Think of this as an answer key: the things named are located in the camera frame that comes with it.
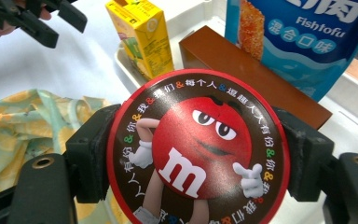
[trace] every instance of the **white glove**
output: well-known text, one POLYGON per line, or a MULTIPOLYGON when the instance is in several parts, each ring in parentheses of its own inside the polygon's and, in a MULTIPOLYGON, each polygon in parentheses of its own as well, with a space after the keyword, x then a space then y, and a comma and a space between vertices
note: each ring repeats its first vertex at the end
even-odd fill
POLYGON ((260 164, 255 164, 252 170, 248 170, 234 162, 232 168, 237 175, 242 176, 241 187, 246 198, 258 198, 263 195, 263 181, 260 175, 263 167, 260 164))
POLYGON ((129 154, 129 160, 130 163, 133 163, 142 169, 153 163, 152 143, 140 140, 139 147, 136 149, 135 154, 132 152, 129 154))

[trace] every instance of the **blue snack bag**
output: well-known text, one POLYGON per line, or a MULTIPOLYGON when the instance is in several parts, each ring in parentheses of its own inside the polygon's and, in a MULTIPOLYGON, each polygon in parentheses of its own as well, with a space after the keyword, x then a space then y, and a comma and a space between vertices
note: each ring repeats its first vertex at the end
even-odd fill
POLYGON ((358 0, 227 0, 225 38, 319 101, 358 51, 358 0))

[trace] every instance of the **brown box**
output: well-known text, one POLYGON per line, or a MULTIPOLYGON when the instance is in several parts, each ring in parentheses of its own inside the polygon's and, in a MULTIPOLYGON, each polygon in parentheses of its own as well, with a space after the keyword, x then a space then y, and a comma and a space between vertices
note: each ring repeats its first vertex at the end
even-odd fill
POLYGON ((270 105, 290 112, 315 129, 332 115, 208 26, 184 38, 179 46, 185 68, 209 68, 237 77, 258 91, 270 105))

